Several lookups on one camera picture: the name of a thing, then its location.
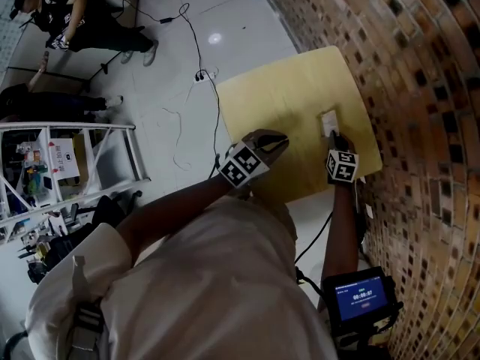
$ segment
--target wooden table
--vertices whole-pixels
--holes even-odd
[[[289,202],[328,188],[328,140],[320,114],[335,108],[340,132],[359,154],[357,177],[382,169],[374,132],[359,90],[336,46],[302,53],[236,76],[218,87],[233,142],[258,128],[288,135],[289,148],[254,186]]]

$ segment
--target white metal frame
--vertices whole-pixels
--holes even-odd
[[[5,237],[4,244],[8,243],[8,240],[11,237],[11,233],[14,229],[14,226],[19,221],[23,221],[25,219],[31,218],[35,215],[41,216],[46,212],[51,211],[58,211],[65,206],[69,206],[74,203],[81,203],[81,202],[88,202],[95,200],[103,195],[109,195],[113,192],[122,192],[127,191],[131,188],[136,187],[139,184],[144,182],[149,182],[149,178],[143,178],[142,171],[140,169],[139,160],[137,157],[137,153],[135,151],[134,145],[134,135],[133,130],[135,129],[134,125],[121,125],[121,124],[95,124],[95,123],[69,123],[69,122],[19,122],[19,123],[4,123],[0,124],[0,152],[1,152],[1,142],[3,137],[3,132],[5,131],[18,131],[18,130],[45,130],[46,134],[46,154],[48,158],[48,165],[49,171],[53,167],[53,159],[48,150],[50,144],[50,131],[53,129],[73,129],[73,130],[82,130],[84,135],[88,135],[89,130],[105,130],[106,135],[100,142],[100,145],[97,150],[96,156],[94,156],[93,165],[88,166],[88,181],[83,189],[82,193],[79,196],[76,196],[73,199],[63,200],[62,193],[60,191],[58,180],[54,178],[54,174],[52,173],[52,191],[55,195],[55,203],[50,204],[48,206],[41,207],[32,207],[30,206],[12,187],[12,185],[7,181],[7,179],[3,175],[3,165],[2,165],[2,156],[0,153],[0,198],[4,202],[4,212],[1,215],[2,219],[0,220],[0,227],[7,228],[7,236]],[[130,161],[129,169],[132,169],[133,177],[130,180],[122,181],[117,183],[109,188],[101,189],[101,190],[90,190],[92,187],[92,182],[95,180],[95,176],[98,175],[97,173],[97,165],[99,158],[104,150],[104,146],[107,144],[107,140],[109,138],[110,132],[120,130],[126,133],[127,139],[124,141],[127,144],[128,149],[131,153],[131,158],[129,157],[128,160]],[[85,143],[90,143],[90,149],[92,148],[90,138],[85,137]],[[12,192],[15,197],[28,209],[26,213],[16,214],[14,216],[10,216],[10,208],[8,205],[8,198],[7,198],[7,191],[5,189],[5,185],[7,188]]]

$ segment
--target display screen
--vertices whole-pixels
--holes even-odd
[[[367,314],[388,304],[380,277],[336,286],[335,293],[342,321]]]

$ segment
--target sneaker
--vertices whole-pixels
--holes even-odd
[[[149,67],[150,65],[152,65],[153,61],[155,60],[155,54],[157,53],[157,48],[158,48],[158,41],[153,40],[153,45],[143,55],[143,66],[144,67]]]
[[[127,51],[127,52],[123,52],[121,54],[121,63],[122,64],[127,64],[130,59],[132,58],[132,56],[134,55],[134,51]]]
[[[105,106],[107,108],[118,107],[120,104],[123,103],[123,96],[120,94],[118,96],[112,97],[105,102]]]

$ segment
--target power strip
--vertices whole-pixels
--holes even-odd
[[[207,74],[204,71],[202,71],[201,74],[203,76],[203,80],[198,80],[197,81],[194,77],[193,78],[193,84],[200,84],[200,83],[203,83],[205,81],[210,81],[210,79],[211,79],[211,81],[215,80],[215,72],[209,72],[208,73],[208,75],[210,76],[210,79],[207,77]]]

